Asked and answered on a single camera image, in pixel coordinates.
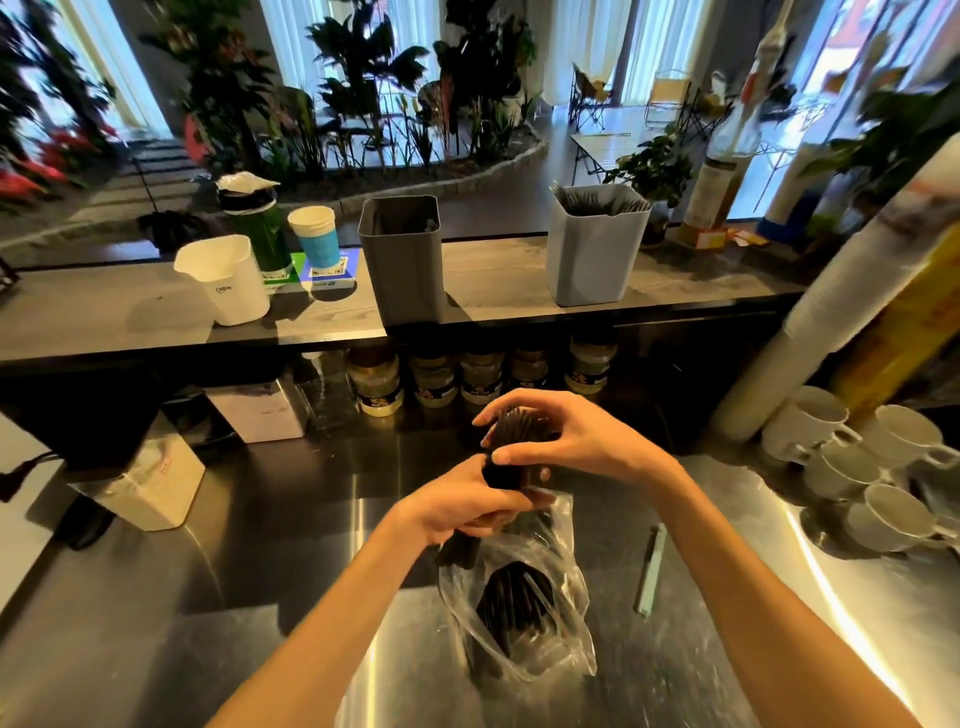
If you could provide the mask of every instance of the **dark gray square container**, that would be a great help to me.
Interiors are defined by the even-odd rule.
[[[446,295],[437,198],[372,197],[359,232],[383,325],[439,322]]]

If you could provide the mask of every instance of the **gray container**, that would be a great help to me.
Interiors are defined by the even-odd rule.
[[[441,320],[446,296],[436,197],[370,198],[360,215],[360,242],[385,327]]]
[[[553,194],[546,241],[546,273],[557,305],[619,301],[627,292],[650,204],[626,184],[565,187],[564,192],[594,198],[598,207],[641,201],[641,212],[574,217]]]

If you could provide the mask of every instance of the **person's left hand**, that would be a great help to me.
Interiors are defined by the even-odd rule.
[[[397,506],[426,536],[442,544],[454,530],[483,538],[521,511],[545,508],[553,497],[543,491],[501,491],[483,479],[486,455],[473,455],[436,480],[418,488]]]

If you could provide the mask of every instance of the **green canister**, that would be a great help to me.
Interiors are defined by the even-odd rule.
[[[250,172],[224,175],[217,180],[220,208],[230,216],[234,229],[250,239],[264,280],[284,280],[294,270],[290,251],[283,242],[283,213],[276,206],[278,184]]]

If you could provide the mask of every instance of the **clear plastic bag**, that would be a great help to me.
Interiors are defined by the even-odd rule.
[[[553,495],[549,510],[520,514],[483,539],[473,569],[440,567],[440,595],[474,677],[531,681],[558,667],[596,674],[587,584],[573,558],[573,496]]]

